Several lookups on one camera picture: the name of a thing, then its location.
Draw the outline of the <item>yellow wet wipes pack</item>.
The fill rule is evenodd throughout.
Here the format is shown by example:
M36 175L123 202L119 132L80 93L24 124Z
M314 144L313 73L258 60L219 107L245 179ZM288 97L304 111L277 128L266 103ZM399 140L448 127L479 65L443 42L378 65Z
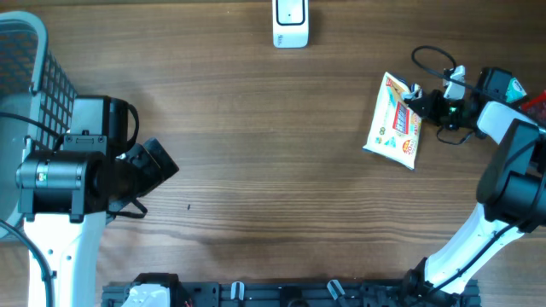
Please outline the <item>yellow wet wipes pack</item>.
M415 98L420 88L418 84L408 86L389 72L384 74L364 151L396 161L410 170L415 169L421 117L405 100Z

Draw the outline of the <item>teal tissue pack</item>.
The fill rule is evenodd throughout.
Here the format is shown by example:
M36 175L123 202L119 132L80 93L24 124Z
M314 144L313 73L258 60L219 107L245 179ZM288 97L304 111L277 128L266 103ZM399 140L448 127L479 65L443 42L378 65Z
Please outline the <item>teal tissue pack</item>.
M516 77L510 79L506 92L506 102L513 103L524 98L527 95L523 86Z

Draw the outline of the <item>red candy bag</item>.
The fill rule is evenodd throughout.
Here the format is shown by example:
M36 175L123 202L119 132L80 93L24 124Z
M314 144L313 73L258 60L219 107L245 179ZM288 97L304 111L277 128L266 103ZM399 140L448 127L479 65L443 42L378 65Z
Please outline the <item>red candy bag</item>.
M546 90L521 106L521 110L540 125L546 124Z

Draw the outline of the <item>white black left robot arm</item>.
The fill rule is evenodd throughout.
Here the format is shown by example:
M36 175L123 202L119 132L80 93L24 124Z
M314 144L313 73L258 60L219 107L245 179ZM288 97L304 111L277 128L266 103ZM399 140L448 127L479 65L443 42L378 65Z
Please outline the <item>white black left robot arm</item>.
M116 217L140 219L149 194L179 170L155 138L137 143L137 110L109 96L79 96L68 132L18 166L31 306L92 306L101 237Z

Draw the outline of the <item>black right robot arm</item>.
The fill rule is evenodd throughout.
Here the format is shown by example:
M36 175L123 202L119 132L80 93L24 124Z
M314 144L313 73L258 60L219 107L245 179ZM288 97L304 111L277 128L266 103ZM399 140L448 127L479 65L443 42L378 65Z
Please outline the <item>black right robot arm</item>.
M464 68L443 73L444 90L412 84L404 101L440 128L470 128L498 148L479 180L477 205L448 243L407 272L399 299L409 305L457 304L465 286L509 243L545 224L545 129L508 98L511 72L486 67L463 99Z

